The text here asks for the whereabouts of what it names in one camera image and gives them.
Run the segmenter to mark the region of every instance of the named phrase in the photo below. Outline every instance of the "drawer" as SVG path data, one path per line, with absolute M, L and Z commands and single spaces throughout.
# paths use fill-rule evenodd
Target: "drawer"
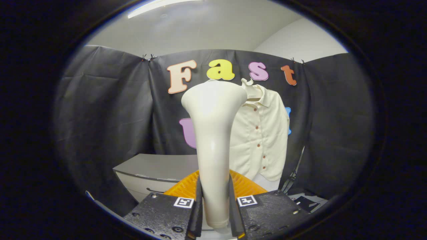
M 139 192 L 137 192 L 137 191 L 133 191 L 133 190 L 130 190 L 130 189 L 128 189 L 128 191 L 130 192 L 130 194 L 135 198 L 135 200 L 137 201 L 137 202 L 142 202 L 142 200 L 144 200 L 144 198 L 146 197 L 146 196 L 148 196 L 147 194 L 145 194 L 145 193 L 139 193 Z
M 176 182 L 156 181 L 133 177 L 119 172 L 116 172 L 116 174 L 127 189 L 147 195 L 153 191 L 166 192 L 176 184 Z

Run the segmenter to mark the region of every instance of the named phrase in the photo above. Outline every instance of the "clothes hanger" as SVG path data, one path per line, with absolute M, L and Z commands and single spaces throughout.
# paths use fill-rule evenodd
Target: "clothes hanger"
M 248 99 L 259 99 L 263 96 L 261 89 L 254 87 L 254 80 L 248 82 L 246 79 L 242 78 L 242 88 L 246 91 Z

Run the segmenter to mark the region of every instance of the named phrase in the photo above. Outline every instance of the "gray cabinet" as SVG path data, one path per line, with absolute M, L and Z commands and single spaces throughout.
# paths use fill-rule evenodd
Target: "gray cabinet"
M 152 192 L 165 192 L 197 171 L 197 155 L 138 154 L 113 168 L 129 193 L 141 202 Z

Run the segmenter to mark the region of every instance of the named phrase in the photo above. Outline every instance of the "purple letter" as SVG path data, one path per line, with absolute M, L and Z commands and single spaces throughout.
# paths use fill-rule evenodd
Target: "purple letter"
M 179 121 L 184 131 L 185 142 L 192 148 L 196 148 L 196 136 L 194 134 L 193 121 L 191 118 L 183 118 Z
M 268 73 L 264 70 L 266 66 L 262 62 L 251 62 L 249 64 L 249 74 L 253 80 L 265 81 L 268 79 Z

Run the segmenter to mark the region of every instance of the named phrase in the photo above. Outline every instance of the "ceiling light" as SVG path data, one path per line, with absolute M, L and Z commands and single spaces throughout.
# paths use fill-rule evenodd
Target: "ceiling light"
M 201 1 L 201 0 L 154 0 L 130 12 L 128 15 L 128 18 L 133 18 L 134 16 L 137 16 L 141 13 L 145 13 L 166 5 L 170 5 L 174 3 L 183 3 L 183 2 L 194 2 L 194 1 Z

